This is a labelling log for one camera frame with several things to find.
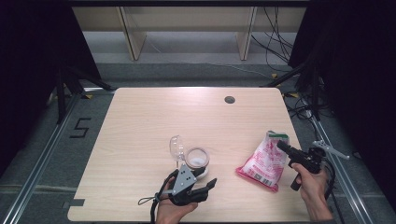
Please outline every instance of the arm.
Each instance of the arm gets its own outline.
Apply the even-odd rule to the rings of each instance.
[[[324,198],[327,180],[326,172],[321,170],[319,174],[313,175],[299,163],[294,163],[291,167],[301,175],[301,177],[297,178],[297,183],[301,184],[301,197],[305,201],[311,221],[332,220],[332,213]]]
[[[165,190],[169,189],[169,182],[165,186]],[[189,203],[185,206],[174,205],[166,197],[161,197],[161,201],[158,204],[157,220],[156,224],[177,224],[184,216],[195,210],[198,207],[198,203]]]

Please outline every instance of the black cable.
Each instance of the black cable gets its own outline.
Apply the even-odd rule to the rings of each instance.
[[[292,119],[293,117],[297,116],[298,119],[302,119],[302,120],[308,119],[308,120],[310,120],[310,119],[312,119],[313,116],[311,115],[311,116],[308,117],[303,112],[305,112],[306,110],[311,110],[312,111],[312,105],[297,106],[297,104],[299,104],[303,99],[305,99],[306,101],[309,101],[309,100],[306,99],[305,95],[303,95],[302,93],[300,93],[300,94],[302,95],[302,97],[295,103],[294,108],[291,108],[291,106],[289,106],[288,112],[294,112],[293,115],[290,115],[290,118]],[[324,109],[324,108],[327,108],[328,106],[329,106],[328,104],[320,104],[320,105],[318,105],[318,108],[319,109]]]
[[[338,202],[335,199],[335,195],[334,195],[333,192],[332,192],[332,200],[334,201],[334,205],[335,205],[335,208],[337,209],[337,213],[338,213],[338,216],[340,217],[341,223],[345,224],[344,217],[343,217],[343,215],[341,213],[340,207],[338,206]]]
[[[270,19],[269,15],[268,15],[268,13],[267,13],[267,10],[265,9],[265,7],[264,7],[263,9],[264,9],[265,15],[266,15],[266,17],[267,17],[268,21],[270,22],[271,27],[272,27],[272,29],[273,29],[272,35],[271,35],[271,36],[268,35],[268,36],[271,38],[270,41],[271,41],[272,39],[274,39],[274,38],[273,38],[273,35],[276,34],[277,40],[276,40],[276,39],[274,39],[274,40],[276,40],[277,42],[279,42],[279,45],[280,45],[280,48],[281,48],[281,50],[282,50],[282,52],[283,52],[284,57],[285,57],[287,60],[289,60],[288,57],[286,57],[286,54],[288,54],[289,57],[290,57],[290,55],[289,55],[289,52],[286,50],[286,48],[285,48],[285,43],[283,43],[283,41],[285,41],[285,42],[287,43],[287,45],[289,45],[290,48],[292,48],[292,44],[290,44],[289,42],[287,42],[287,41],[280,35],[280,33],[279,33],[279,26],[278,26],[278,24],[277,24],[277,17],[278,17],[279,7],[275,7],[275,22],[274,22],[274,24],[272,23],[272,20]]]
[[[262,47],[262,48],[264,48],[264,49],[267,49],[267,50],[271,51],[271,53],[275,54],[275,55],[276,55],[277,57],[279,57],[283,62],[285,62],[285,63],[288,62],[288,59],[285,58],[285,57],[283,57],[283,56],[282,56],[281,54],[279,54],[278,52],[274,51],[273,49],[269,49],[269,48],[265,47],[264,44],[260,43],[260,42],[256,39],[256,37],[254,37],[254,35],[252,35],[251,37],[260,45],[260,47]]]
[[[309,95],[309,94],[307,94],[307,95],[305,95],[305,94],[302,94],[302,96],[303,96],[303,98],[309,103],[309,102],[311,102],[312,103],[312,96],[311,95]],[[320,102],[320,104],[317,104],[316,105],[316,107],[317,107],[317,110],[318,110],[318,112],[320,113],[320,109],[328,109],[328,108],[330,108],[330,104],[329,103],[327,103],[326,101],[325,102]]]
[[[328,159],[325,159],[325,161],[330,166],[330,168],[332,170],[331,171],[332,177],[330,178],[329,186],[328,186],[326,193],[324,195],[325,199],[327,200],[329,198],[330,193],[332,192],[332,189],[334,188],[335,170],[334,170],[334,167],[332,166],[332,163]]]
[[[266,49],[266,51],[265,51],[265,61],[267,62],[268,66],[269,66],[270,68],[272,68],[273,70],[275,70],[275,71],[279,71],[279,72],[289,72],[289,71],[284,71],[284,70],[276,69],[276,68],[274,68],[273,66],[271,66],[271,65],[268,63],[268,49],[269,49],[269,47],[270,47],[271,41],[274,39],[274,34],[276,34],[276,28],[275,28],[275,26],[273,25],[273,23],[272,23],[272,21],[271,21],[269,15],[268,15],[268,13],[267,13],[265,7],[264,7],[263,9],[264,9],[264,12],[265,12],[265,15],[266,15],[268,21],[269,21],[270,24],[271,24],[271,27],[273,28],[273,32],[271,33],[271,36],[269,36],[269,37],[270,37],[270,40],[268,41],[267,47],[265,47],[265,49]],[[280,35],[279,35],[279,34],[276,34],[276,35],[278,36],[278,40],[280,41],[279,43],[281,43],[281,39],[279,38]],[[289,61],[289,59],[285,56],[285,52],[283,52],[283,53],[284,53],[284,56],[282,56],[282,57],[279,57],[279,56],[278,56],[278,55],[280,55],[279,53],[278,53],[276,56],[278,56],[278,57],[281,58],[282,60],[285,59],[286,61],[285,61],[285,60],[283,60],[283,61],[284,61],[285,63],[287,63],[287,62]]]
[[[292,108],[291,106],[287,105],[286,102],[285,102],[285,105],[286,105],[286,107],[288,108],[288,112],[294,112],[293,115],[290,115],[290,118],[292,119],[294,116],[297,116],[298,119],[308,120],[308,121],[311,123],[312,127],[314,128],[315,140],[318,141],[318,140],[320,139],[320,136],[319,136],[319,133],[318,133],[318,129],[317,129],[317,127],[315,126],[315,123],[311,120],[311,119],[312,119],[312,115],[311,115],[310,117],[307,117],[306,115],[304,115],[304,114],[302,113],[302,112],[305,111],[305,110],[310,110],[310,109],[311,109],[310,106],[309,106],[309,105],[303,105],[303,106],[297,107],[297,104],[298,104],[301,100],[302,100],[302,98],[300,98],[300,99],[296,102],[294,108]]]
[[[146,202],[150,201],[151,199],[155,199],[155,197],[142,198],[139,200],[139,202],[137,202],[137,205],[142,205],[143,203],[146,203]]]

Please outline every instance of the printed number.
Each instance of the printed number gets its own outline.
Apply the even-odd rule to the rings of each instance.
[[[76,126],[75,126],[75,130],[84,130],[84,134],[83,134],[83,135],[70,135],[70,138],[84,138],[84,137],[85,137],[85,134],[87,133],[87,131],[89,130],[89,128],[81,128],[81,127],[78,127],[79,123],[80,123],[82,120],[91,120],[91,118],[80,118],[80,119],[78,119],[78,121],[77,121],[77,124],[76,124]]]

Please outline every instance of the gray floor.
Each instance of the gray floor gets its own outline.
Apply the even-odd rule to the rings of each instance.
[[[265,57],[265,51],[251,43],[247,61],[240,61],[232,33],[149,33],[139,61],[129,59],[128,49],[121,33],[86,33],[86,38],[97,62],[103,80],[115,87],[149,86],[244,86],[265,85],[276,69],[289,69],[275,55]],[[255,34],[263,43],[263,34]],[[284,34],[290,42],[295,34]],[[291,78],[279,87],[282,91],[292,90],[298,77]],[[85,87],[94,87],[83,82]],[[40,176],[35,192],[24,208],[18,223],[71,223],[67,219],[67,203],[71,202],[90,157],[92,146],[101,128],[112,94],[92,93],[88,99],[77,100],[69,120],[65,124],[49,163]],[[295,107],[298,98],[287,97],[285,103]],[[354,150],[337,119],[331,111],[322,110],[321,124],[332,145],[350,155]],[[75,130],[78,119],[89,127],[84,138],[70,138],[82,134]],[[0,219],[13,204],[21,186],[25,183],[52,131],[56,128],[57,105],[55,100],[37,123],[36,131],[26,141],[26,148],[8,167],[0,179]],[[315,139],[310,122],[292,119],[302,148],[311,146]],[[372,179],[364,163],[355,157],[342,161],[353,187],[359,193],[372,223],[396,223],[396,215],[390,208],[378,185]],[[334,195],[345,223],[359,223],[353,206],[338,180]],[[338,223],[342,223],[336,211],[335,201],[329,205]]]

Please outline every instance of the aluminum rail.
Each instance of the aluminum rail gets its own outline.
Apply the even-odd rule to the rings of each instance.
[[[321,140],[323,140],[327,145],[332,147],[332,143],[330,142],[329,136],[324,131],[324,128],[320,121],[314,119],[310,110],[306,111],[307,117],[311,118],[311,121],[315,125],[315,128],[318,130]],[[346,195],[347,200],[349,201],[350,206],[352,207],[353,212],[355,213],[356,219],[360,224],[374,224],[364,201],[361,199],[358,191],[350,180],[347,170],[345,169],[343,163],[339,157],[333,155],[332,153],[327,153],[327,157],[329,161],[334,166],[335,172],[337,173],[336,178],[338,179],[343,192]]]
[[[14,200],[14,203],[9,207],[5,219],[2,221],[3,224],[16,224],[21,218],[21,215],[29,203],[30,198],[35,191],[35,186],[37,185],[40,177],[42,176],[47,164],[50,161],[51,155],[55,148],[57,147],[59,140],[64,132],[64,128],[70,119],[70,115],[78,102],[80,95],[72,96],[69,104],[66,108],[66,114],[64,119],[55,126],[55,129],[49,138],[48,143],[44,147],[40,157],[38,158],[35,167],[29,174],[27,180],[23,184],[21,191]]]

